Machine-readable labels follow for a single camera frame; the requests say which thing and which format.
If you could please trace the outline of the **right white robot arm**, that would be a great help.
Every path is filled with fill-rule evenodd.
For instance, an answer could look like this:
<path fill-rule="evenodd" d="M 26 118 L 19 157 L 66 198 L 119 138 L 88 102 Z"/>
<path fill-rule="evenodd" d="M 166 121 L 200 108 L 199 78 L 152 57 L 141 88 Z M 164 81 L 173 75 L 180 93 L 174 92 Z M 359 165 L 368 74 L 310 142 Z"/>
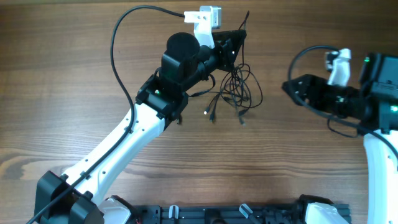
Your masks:
<path fill-rule="evenodd" d="M 329 79 L 302 75 L 283 82 L 295 104 L 306 104 L 328 120 L 347 124 L 363 136 L 368 161 L 368 223 L 397 223 L 397 57 L 370 53 L 364 59 L 359 88 L 347 85 L 349 60 L 328 56 Z"/>

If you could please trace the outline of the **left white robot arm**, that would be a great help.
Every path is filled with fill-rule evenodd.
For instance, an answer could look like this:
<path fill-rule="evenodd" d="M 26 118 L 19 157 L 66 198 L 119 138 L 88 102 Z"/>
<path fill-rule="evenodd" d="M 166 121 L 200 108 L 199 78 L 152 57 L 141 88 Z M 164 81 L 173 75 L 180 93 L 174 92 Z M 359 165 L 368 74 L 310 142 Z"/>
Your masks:
<path fill-rule="evenodd" d="M 212 45 L 179 32 L 166 44 L 160 67 L 129 100 L 123 121 L 84 159 L 63 174 L 46 172 L 38 181 L 32 223 L 136 223 L 139 216 L 107 192 L 139 151 L 181 118 L 187 91 L 215 70 L 230 72 L 245 30 L 210 34 Z"/>

